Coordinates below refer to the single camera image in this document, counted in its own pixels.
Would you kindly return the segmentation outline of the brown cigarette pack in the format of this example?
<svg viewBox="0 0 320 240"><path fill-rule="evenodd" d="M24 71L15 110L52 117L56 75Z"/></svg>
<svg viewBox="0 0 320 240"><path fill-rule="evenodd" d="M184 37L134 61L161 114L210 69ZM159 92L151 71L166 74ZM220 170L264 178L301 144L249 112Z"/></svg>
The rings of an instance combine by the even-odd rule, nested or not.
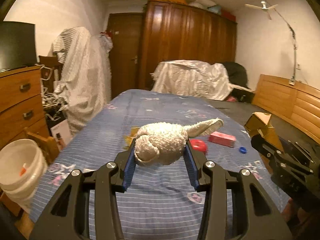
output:
<svg viewBox="0 0 320 240"><path fill-rule="evenodd" d="M283 146L276 133L275 128L271 124L271 114L264 112L253 112L244 125L250 138L259 134L267 142L271 143L278 150L283 152Z"/></svg>

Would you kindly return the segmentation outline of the white sock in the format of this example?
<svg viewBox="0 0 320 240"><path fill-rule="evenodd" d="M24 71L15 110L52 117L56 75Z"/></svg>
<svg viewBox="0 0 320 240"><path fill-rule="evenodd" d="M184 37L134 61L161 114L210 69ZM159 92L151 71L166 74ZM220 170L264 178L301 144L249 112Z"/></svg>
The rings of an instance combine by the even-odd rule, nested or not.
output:
<svg viewBox="0 0 320 240"><path fill-rule="evenodd" d="M188 139L216 132L224 125L220 118L182 126L156 122L142 126L135 140L135 160L140 166L170 165L183 155Z"/></svg>

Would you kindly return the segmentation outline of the blue bottle cap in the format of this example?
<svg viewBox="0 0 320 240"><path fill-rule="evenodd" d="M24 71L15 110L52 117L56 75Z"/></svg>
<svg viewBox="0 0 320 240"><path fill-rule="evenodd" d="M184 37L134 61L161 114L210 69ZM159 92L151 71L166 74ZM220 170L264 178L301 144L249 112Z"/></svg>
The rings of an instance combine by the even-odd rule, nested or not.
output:
<svg viewBox="0 0 320 240"><path fill-rule="evenodd" d="M247 149L245 147L241 146L239 148L239 152L242 153L242 154L246 154L247 153Z"/></svg>

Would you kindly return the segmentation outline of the wooden headboard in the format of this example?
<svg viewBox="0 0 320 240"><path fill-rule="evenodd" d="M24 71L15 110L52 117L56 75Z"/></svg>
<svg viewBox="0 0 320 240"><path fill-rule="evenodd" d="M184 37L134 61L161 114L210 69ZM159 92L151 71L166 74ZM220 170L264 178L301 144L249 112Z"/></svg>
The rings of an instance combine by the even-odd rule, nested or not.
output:
<svg viewBox="0 0 320 240"><path fill-rule="evenodd" d="M319 143L319 89L261 74L252 103L280 117Z"/></svg>

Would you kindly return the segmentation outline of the wooden chair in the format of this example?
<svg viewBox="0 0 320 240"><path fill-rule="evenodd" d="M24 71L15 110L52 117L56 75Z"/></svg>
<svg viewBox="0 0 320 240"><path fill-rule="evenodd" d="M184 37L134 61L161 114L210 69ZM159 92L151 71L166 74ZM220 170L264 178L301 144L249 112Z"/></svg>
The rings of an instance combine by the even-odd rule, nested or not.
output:
<svg viewBox="0 0 320 240"><path fill-rule="evenodd" d="M35 141L43 152L44 158L48 165L51 165L59 156L60 150L57 142L53 137L43 137L31 132L27 127L24 128L25 136Z"/></svg>

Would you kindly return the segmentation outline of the red rectangular box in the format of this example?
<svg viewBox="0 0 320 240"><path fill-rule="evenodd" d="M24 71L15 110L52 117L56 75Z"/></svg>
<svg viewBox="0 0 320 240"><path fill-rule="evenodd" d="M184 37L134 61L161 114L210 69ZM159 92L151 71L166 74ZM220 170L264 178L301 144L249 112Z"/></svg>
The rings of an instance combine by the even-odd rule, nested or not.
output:
<svg viewBox="0 0 320 240"><path fill-rule="evenodd" d="M213 132L210 134L208 140L215 144L233 148L236 142L236 137L225 133Z"/></svg>

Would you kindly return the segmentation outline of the blue checkered star bedsheet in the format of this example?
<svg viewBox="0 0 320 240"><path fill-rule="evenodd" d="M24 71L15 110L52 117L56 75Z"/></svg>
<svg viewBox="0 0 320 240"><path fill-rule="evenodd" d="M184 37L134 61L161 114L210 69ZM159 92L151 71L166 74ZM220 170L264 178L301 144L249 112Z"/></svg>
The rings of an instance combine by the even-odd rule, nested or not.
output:
<svg viewBox="0 0 320 240"><path fill-rule="evenodd" d="M31 239L291 239L245 129L191 96L128 90L60 153Z"/></svg>

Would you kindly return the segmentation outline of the yellow crumpled plastic wrapper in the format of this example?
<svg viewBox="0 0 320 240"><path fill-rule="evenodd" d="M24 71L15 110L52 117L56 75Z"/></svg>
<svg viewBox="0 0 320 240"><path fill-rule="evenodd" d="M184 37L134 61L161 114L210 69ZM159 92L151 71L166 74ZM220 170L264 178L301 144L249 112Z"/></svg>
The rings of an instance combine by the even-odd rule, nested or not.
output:
<svg viewBox="0 0 320 240"><path fill-rule="evenodd" d="M140 129L140 127L132 127L131 131L130 131L130 134L124 136L124 141L125 141L124 149L125 150L128 150L130 148L130 145L131 145L133 139L136 138L136 134L137 134L139 129Z"/></svg>

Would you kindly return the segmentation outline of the white plastic bucket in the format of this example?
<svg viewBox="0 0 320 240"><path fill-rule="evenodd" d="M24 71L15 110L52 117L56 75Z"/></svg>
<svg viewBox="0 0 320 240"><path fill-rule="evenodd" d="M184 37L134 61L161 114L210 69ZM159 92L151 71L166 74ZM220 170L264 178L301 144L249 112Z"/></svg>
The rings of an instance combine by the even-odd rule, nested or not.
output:
<svg viewBox="0 0 320 240"><path fill-rule="evenodd" d="M0 185L10 200L30 213L31 202L47 162L37 143L19 139L1 149Z"/></svg>

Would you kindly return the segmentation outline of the white knife block box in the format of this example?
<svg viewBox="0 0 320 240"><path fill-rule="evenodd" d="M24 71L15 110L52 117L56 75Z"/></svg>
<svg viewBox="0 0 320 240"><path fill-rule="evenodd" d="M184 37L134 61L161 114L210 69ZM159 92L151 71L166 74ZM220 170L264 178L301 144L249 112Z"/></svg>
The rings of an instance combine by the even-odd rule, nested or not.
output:
<svg viewBox="0 0 320 240"><path fill-rule="evenodd" d="M63 120L54 125L50 131L52 136L55 138L60 151L63 150L73 139L67 120Z"/></svg>

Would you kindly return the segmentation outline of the dark grey mattress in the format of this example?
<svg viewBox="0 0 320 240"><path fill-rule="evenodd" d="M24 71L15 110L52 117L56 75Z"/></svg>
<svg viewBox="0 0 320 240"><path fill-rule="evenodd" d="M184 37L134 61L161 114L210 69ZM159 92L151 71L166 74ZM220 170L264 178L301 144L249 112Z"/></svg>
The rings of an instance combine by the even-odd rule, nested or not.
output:
<svg viewBox="0 0 320 240"><path fill-rule="evenodd" d="M274 127L274 131L279 137L293 144L297 143L302 148L319 157L319 143L289 122L256 105L217 100L208 100L207 102L242 126L253 116L254 123L261 125L263 128L267 126Z"/></svg>

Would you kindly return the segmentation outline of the black clothing pile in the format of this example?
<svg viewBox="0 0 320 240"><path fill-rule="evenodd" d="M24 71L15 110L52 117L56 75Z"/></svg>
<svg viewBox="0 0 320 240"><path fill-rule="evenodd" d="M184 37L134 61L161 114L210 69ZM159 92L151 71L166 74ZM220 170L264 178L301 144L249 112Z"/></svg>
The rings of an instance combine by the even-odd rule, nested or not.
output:
<svg viewBox="0 0 320 240"><path fill-rule="evenodd" d="M229 82L232 85L232 91L225 98L229 102L251 103L254 98L254 92L249 89L246 69L236 62L223 62L227 70Z"/></svg>

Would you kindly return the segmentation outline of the wooden drawer dresser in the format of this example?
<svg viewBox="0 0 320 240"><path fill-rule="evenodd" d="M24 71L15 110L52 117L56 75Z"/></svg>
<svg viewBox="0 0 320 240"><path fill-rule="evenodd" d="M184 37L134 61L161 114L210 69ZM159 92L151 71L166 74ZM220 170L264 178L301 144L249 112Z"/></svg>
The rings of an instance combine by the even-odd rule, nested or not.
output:
<svg viewBox="0 0 320 240"><path fill-rule="evenodd" d="M40 66L1 72L1 147L33 133L49 136L41 97Z"/></svg>

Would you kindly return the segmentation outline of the striped cloth cover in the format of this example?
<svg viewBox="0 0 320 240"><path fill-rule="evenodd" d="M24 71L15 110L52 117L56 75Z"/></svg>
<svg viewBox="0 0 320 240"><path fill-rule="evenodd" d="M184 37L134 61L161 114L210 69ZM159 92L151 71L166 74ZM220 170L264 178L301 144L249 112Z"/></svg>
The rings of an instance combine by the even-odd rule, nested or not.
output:
<svg viewBox="0 0 320 240"><path fill-rule="evenodd" d="M62 64L55 94L64 100L72 135L81 131L111 101L109 35L91 35L85 27L63 30L52 44L52 52Z"/></svg>

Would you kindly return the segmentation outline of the silver satin cloth cover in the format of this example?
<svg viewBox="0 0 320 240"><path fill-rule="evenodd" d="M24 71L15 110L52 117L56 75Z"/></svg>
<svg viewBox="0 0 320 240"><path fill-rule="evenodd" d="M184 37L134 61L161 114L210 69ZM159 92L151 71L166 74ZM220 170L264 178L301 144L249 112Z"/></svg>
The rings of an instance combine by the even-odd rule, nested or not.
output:
<svg viewBox="0 0 320 240"><path fill-rule="evenodd" d="M151 74L152 91L224 101L232 91L222 63L195 60L160 62Z"/></svg>

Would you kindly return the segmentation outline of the white ceiling fan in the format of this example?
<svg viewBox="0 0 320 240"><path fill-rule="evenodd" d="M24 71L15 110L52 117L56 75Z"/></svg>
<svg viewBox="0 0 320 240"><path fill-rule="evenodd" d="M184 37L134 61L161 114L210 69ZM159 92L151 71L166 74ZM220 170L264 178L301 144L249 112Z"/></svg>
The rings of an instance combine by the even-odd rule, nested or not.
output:
<svg viewBox="0 0 320 240"><path fill-rule="evenodd" d="M269 19L269 20L272 20L269 11L270 11L270 10L274 10L278 5L275 4L275 5L270 5L270 6L268 6L268 3L267 3L265 0L261 0L260 3L261 3L260 6L252 5L252 4L245 4L245 6L248 7L248 8L251 8L251 9L257 9L257 10L262 10L262 11L264 11L264 12L267 14L267 16L268 16L268 19Z"/></svg>

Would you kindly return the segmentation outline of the black television screen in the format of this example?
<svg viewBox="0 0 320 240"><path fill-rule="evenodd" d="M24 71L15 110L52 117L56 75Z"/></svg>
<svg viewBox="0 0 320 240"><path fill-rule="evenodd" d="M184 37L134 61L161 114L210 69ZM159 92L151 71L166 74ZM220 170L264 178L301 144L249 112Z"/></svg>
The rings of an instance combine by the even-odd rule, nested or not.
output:
<svg viewBox="0 0 320 240"><path fill-rule="evenodd" d="M0 35L1 72L37 64L34 24L3 21Z"/></svg>

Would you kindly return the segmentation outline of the dark wooden door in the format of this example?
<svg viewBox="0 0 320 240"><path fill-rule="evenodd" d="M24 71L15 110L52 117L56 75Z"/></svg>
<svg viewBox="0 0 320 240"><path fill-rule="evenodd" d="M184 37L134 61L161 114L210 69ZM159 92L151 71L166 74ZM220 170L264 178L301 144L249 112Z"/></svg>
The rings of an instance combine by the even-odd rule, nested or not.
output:
<svg viewBox="0 0 320 240"><path fill-rule="evenodd" d="M137 88L142 23L141 12L109 15L107 32L113 42L109 55L112 98L126 90Z"/></svg>

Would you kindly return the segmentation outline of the dark wooden wardrobe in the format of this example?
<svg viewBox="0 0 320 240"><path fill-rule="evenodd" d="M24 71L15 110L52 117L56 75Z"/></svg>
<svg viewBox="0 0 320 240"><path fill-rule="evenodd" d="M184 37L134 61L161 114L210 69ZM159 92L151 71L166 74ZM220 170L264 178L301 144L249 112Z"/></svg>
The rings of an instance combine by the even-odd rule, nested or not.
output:
<svg viewBox="0 0 320 240"><path fill-rule="evenodd" d="M237 23L197 7L149 1L145 8L137 85L151 89L162 61L235 60Z"/></svg>

